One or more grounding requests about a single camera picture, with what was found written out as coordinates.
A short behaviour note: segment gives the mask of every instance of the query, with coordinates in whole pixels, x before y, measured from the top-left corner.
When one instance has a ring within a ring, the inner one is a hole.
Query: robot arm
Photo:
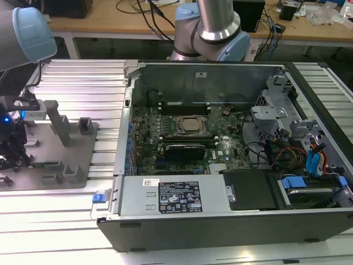
[[[240,61],[249,45],[232,0],[198,0],[176,10],[171,60]]]
[[[8,9],[0,0],[0,72],[53,56],[54,37],[33,7]]]
[[[1,0],[0,36],[0,72],[39,62],[57,51],[50,28],[37,9],[11,10]],[[22,97],[0,97],[0,170],[30,165],[24,147],[27,138],[22,113],[39,109],[40,104],[28,89]],[[21,117],[13,120],[8,114],[13,111],[20,111]]]

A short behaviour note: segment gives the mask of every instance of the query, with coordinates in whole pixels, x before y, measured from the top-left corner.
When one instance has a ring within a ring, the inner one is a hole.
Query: gray fixture plate
[[[83,178],[77,182],[70,183],[63,180],[58,184],[43,184],[42,176],[48,176],[55,171],[41,168],[22,168],[17,172],[13,170],[0,171],[0,174],[13,180],[13,185],[0,185],[0,191],[15,190],[42,190],[42,189],[76,189],[86,185],[90,161],[92,158],[98,124],[93,123],[93,133],[81,135],[77,123],[70,124],[70,146],[64,147],[59,137],[54,134],[50,124],[37,124],[29,128],[32,135],[27,133],[28,142],[39,140],[39,146],[26,146],[27,154],[34,156],[34,163],[58,162],[69,165],[72,170],[79,164],[83,171]]]

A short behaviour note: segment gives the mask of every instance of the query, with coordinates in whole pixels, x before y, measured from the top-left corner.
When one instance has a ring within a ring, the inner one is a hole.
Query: blue latch
[[[92,203],[105,203],[106,202],[106,194],[93,194]]]
[[[347,180],[346,180],[345,177],[339,176],[339,177],[338,177],[338,180],[340,181],[342,187],[346,187],[346,186],[348,185],[348,182],[347,182]]]
[[[304,182],[303,177],[300,176],[290,176],[282,179],[282,184],[285,189],[290,188],[305,188],[307,185]]]
[[[314,153],[313,150],[310,150],[308,152],[308,157],[307,157],[307,171],[311,174],[314,174],[315,177],[320,177],[318,174],[318,166],[320,163],[320,154],[319,153]]]

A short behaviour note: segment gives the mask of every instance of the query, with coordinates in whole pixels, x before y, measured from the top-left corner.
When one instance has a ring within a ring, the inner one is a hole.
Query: desk
[[[119,7],[134,12],[129,1],[124,0]],[[266,2],[271,5],[277,0],[267,0]],[[141,14],[122,13],[115,9],[116,3],[117,0],[94,0],[92,9],[85,19],[52,18],[50,28],[54,36],[64,38],[72,59],[79,58],[74,38],[158,39],[147,28]],[[142,8],[149,9],[148,7],[147,4],[142,4]],[[172,5],[163,7],[162,10],[165,16],[173,21],[177,7],[177,5]],[[289,22],[278,20],[279,14],[271,10],[268,11],[268,15],[275,22],[287,27],[280,40],[282,44],[353,47],[353,30],[349,31],[341,24],[311,26],[304,17],[293,18]],[[151,15],[146,14],[146,17],[152,23]],[[174,29],[164,19],[156,17],[156,22],[167,35],[173,38]],[[250,33],[252,46],[247,54],[248,61],[254,60],[258,46],[268,37],[268,33],[268,28],[263,22],[259,24],[256,33]]]

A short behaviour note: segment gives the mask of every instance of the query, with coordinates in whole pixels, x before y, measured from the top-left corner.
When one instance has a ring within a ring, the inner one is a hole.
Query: warning label
[[[160,182],[159,211],[162,214],[202,211],[199,182]]]

